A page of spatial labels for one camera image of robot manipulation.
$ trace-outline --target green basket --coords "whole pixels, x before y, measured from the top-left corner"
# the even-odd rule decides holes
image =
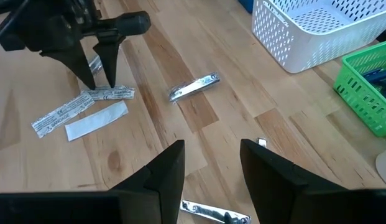
[[[386,136],[386,99],[361,74],[386,69],[386,42],[343,59],[334,89],[376,136]]]

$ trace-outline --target blue container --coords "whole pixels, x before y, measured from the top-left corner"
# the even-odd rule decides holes
[[[252,10],[254,8],[254,0],[238,0],[242,6],[244,6],[245,10],[252,14]]]

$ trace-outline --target small metal object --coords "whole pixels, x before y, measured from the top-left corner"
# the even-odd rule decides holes
[[[267,148],[267,140],[264,138],[257,138],[256,143],[262,147]]]
[[[96,55],[95,58],[89,62],[89,68],[91,69],[92,75],[94,77],[100,73],[100,71],[103,69],[103,64],[101,63],[99,55]]]
[[[182,200],[180,210],[225,224],[250,224],[250,216],[237,212]]]
[[[199,91],[203,91],[209,88],[210,86],[214,85],[215,83],[218,83],[219,81],[220,81],[220,78],[218,76],[218,73],[214,72],[202,78],[199,78],[188,85],[176,86],[172,88],[169,94],[169,101],[171,101],[172,103],[175,103],[181,98],[190,96]]]

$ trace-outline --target white plastic basket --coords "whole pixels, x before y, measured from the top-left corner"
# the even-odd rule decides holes
[[[252,32],[288,72],[363,47],[386,30],[386,0],[255,0]]]

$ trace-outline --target wooden table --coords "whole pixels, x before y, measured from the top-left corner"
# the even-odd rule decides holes
[[[0,47],[0,192],[106,190],[177,139],[186,141],[183,198],[252,215],[239,161],[242,138],[350,189],[386,187],[375,137],[332,90],[340,60],[291,75],[250,33],[236,0],[102,0],[104,17],[147,11],[152,27],[122,43],[118,84],[137,89],[129,114],[68,142],[39,139],[31,122],[84,88],[60,62]],[[92,48],[94,39],[83,41]],[[93,51],[87,51],[89,57]],[[173,105],[169,89],[218,71],[216,87]],[[104,74],[97,78],[105,83]],[[73,121],[116,101],[98,101]],[[180,223],[204,223],[180,214]]]

